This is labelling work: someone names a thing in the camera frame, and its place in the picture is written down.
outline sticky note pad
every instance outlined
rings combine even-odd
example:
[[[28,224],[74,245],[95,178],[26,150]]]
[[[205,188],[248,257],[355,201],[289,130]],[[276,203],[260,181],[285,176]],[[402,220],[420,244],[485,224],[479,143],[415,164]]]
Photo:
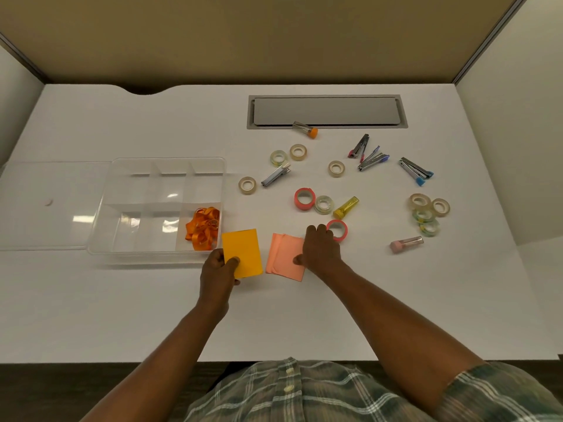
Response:
[[[293,258],[303,253],[304,240],[287,234],[274,234],[266,264],[266,272],[292,280],[303,280],[305,267],[295,265]]]
[[[235,270],[235,278],[252,277],[264,272],[255,229],[226,232],[221,234],[221,239],[225,261],[235,256],[240,259],[239,266]]]

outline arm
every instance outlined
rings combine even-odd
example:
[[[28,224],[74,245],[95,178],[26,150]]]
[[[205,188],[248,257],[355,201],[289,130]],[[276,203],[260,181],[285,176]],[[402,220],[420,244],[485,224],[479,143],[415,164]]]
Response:
[[[305,265],[342,301],[385,372],[423,410],[433,413],[447,385],[484,361],[408,306],[357,275],[340,258],[340,246],[324,225],[309,226]]]
[[[199,299],[148,358],[82,419],[86,422],[163,421],[194,368],[215,326],[229,309],[239,261],[225,264],[214,250],[201,270]]]

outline hand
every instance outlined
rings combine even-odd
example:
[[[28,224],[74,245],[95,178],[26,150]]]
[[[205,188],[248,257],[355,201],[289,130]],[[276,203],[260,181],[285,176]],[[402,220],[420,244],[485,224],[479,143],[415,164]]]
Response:
[[[225,263],[223,249],[215,249],[201,269],[196,306],[218,317],[217,322],[229,311],[229,297],[233,286],[240,284],[239,280],[235,280],[235,269],[239,262],[239,258],[231,258]]]
[[[295,256],[295,265],[303,265],[320,279],[331,273],[343,263],[340,257],[340,244],[334,240],[334,234],[326,225],[309,225],[303,243],[303,254]]]

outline yellow sticky note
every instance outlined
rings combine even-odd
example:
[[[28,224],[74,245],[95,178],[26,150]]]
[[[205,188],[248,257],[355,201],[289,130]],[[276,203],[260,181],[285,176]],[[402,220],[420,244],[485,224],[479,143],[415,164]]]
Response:
[[[255,229],[226,232],[221,234],[221,239],[223,240],[225,262],[235,256],[240,259],[239,266],[235,270],[235,278],[252,277],[263,273],[258,235]]]

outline pink cap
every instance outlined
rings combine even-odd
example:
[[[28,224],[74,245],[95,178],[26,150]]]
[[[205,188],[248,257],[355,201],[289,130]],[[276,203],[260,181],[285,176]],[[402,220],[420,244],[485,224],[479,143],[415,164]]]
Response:
[[[405,246],[400,241],[393,241],[389,247],[393,253],[401,253],[405,249]]]

